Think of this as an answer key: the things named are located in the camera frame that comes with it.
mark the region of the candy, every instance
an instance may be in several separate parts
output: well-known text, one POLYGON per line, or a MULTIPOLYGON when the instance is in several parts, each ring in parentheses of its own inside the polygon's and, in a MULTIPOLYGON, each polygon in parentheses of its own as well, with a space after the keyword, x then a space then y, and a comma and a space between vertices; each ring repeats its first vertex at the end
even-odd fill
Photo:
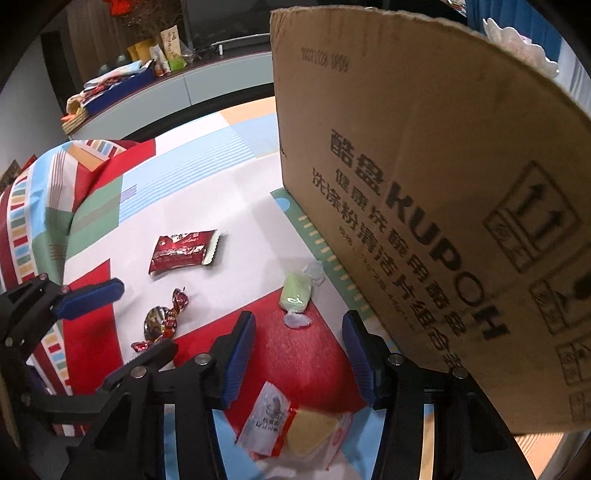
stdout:
POLYGON ((189 304, 189 297, 184 289, 175 288, 173 292, 173 307, 157 306, 151 309, 144 320, 144 338, 142 342, 134 342, 131 348, 136 352, 143 352, 162 338, 172 339, 177 331, 177 315, 189 304))
POLYGON ((187 265, 209 265, 218 240, 218 230, 161 236, 154 248, 148 273, 161 273, 187 265))

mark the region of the patterned tablecloth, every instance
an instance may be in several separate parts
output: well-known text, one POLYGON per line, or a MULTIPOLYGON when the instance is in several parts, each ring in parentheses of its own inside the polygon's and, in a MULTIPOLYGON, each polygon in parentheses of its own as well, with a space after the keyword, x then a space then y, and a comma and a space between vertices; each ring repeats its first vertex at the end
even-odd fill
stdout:
MULTIPOLYGON (((340 324, 358 309, 368 329, 395 345, 371 307, 296 202, 283 189, 274 99, 208 115, 156 140, 73 141, 41 156, 2 195, 1 287, 48 272, 79 288, 118 277, 123 298, 73 322, 58 322, 30 362, 56 394, 89 394, 136 354, 143 319, 168 305, 176 287, 190 298, 178 317, 181 364, 228 333, 242 309, 256 316, 256 341, 241 394, 215 412, 229 480, 346 478, 369 480, 384 413, 364 406, 342 348, 340 324), (160 235, 220 229, 211 267, 187 267, 158 278, 148 265, 160 235), (313 324, 290 330, 278 298, 285 275, 321 260, 328 280, 307 310, 313 324), (323 411, 355 412, 342 450, 328 471, 253 461, 235 445, 265 381, 288 398, 323 411)), ((430 409, 426 407, 427 418, 430 409)), ((433 455, 426 422, 425 470, 433 455)), ((82 434, 80 426, 63 426, 82 434)), ((174 409, 165 415, 168 479, 178 478, 174 409)))

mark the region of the television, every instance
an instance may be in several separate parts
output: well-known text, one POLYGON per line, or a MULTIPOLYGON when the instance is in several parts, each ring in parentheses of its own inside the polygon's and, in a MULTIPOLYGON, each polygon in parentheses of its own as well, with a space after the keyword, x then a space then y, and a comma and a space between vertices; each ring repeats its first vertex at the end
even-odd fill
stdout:
POLYGON ((362 5, 341 0, 185 0, 193 47, 200 49, 233 38, 269 33, 271 11, 276 8, 317 5, 362 5))

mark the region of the metal bolt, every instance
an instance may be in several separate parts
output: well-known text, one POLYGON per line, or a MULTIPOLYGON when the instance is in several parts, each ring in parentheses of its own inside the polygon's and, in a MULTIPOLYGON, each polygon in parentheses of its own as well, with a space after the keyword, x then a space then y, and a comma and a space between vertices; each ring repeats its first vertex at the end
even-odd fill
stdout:
POLYGON ((469 373, 464 367, 455 367, 452 370, 452 375, 460 380, 464 380, 465 378, 468 378, 469 373))
POLYGON ((146 367, 143 365, 140 365, 131 369, 131 376, 134 378, 142 378, 147 372, 148 369, 146 369, 146 367))
POLYGON ((390 362, 392 365, 400 367, 400 365, 404 363, 404 355, 401 355, 400 353, 393 353, 388 357, 388 362, 390 362))
POLYGON ((207 365, 212 361, 212 356, 209 353, 200 353, 195 356, 195 363, 198 365, 207 365))

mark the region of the cardboard box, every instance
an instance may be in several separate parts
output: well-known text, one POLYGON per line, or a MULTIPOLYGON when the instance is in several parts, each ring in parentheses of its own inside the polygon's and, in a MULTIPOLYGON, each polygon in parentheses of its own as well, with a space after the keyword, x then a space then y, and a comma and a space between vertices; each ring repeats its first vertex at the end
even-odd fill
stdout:
POLYGON ((514 433, 591 427, 591 121, 457 24, 275 11, 286 188, 403 353, 514 433))

